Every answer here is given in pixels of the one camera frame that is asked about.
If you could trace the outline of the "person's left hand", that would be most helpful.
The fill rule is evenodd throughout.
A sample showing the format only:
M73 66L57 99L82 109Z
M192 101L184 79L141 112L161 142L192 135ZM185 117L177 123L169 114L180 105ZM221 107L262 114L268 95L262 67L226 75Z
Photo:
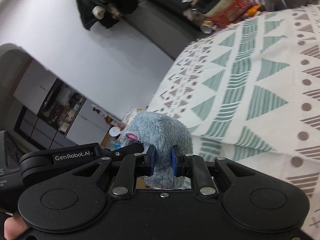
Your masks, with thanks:
M10 213L1 209L1 239L16 239L27 228L19 213Z

